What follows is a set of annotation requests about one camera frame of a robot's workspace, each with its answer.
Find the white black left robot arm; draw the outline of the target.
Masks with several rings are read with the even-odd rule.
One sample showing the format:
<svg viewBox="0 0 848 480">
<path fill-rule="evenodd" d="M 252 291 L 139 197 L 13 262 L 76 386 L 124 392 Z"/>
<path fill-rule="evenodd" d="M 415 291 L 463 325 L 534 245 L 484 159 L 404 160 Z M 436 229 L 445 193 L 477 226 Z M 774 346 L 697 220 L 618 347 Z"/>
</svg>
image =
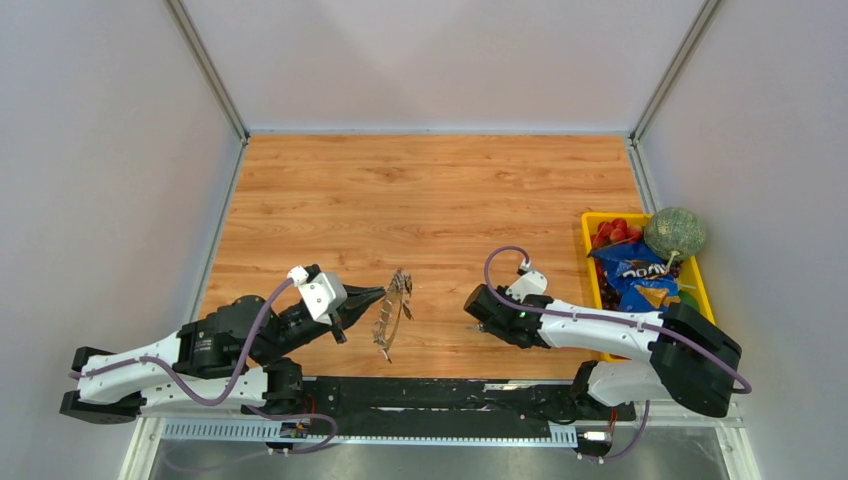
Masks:
<svg viewBox="0 0 848 480">
<path fill-rule="evenodd" d="M 386 295 L 347 285 L 318 265 L 297 266 L 268 298 L 245 295 L 165 338 L 122 353 L 83 346 L 60 414 L 95 425 L 142 415 L 224 410 L 242 415 L 311 414 L 302 367 L 290 353 L 347 329 Z"/>
</svg>

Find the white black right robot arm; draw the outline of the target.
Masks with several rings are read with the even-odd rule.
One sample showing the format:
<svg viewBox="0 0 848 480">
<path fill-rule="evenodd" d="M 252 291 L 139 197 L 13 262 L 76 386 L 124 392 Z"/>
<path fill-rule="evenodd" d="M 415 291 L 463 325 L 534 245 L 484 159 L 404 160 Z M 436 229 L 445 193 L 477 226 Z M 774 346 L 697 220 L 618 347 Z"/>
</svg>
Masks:
<svg viewBox="0 0 848 480">
<path fill-rule="evenodd" d="M 464 310 L 483 331 L 522 349 L 578 348 L 619 356 L 575 375 L 571 403 L 584 417 L 631 401 L 673 400 L 697 414 L 723 418 L 732 396 L 751 390 L 738 372 L 741 346 L 685 303 L 642 313 L 580 307 L 543 294 L 516 303 L 481 284 Z"/>
</svg>

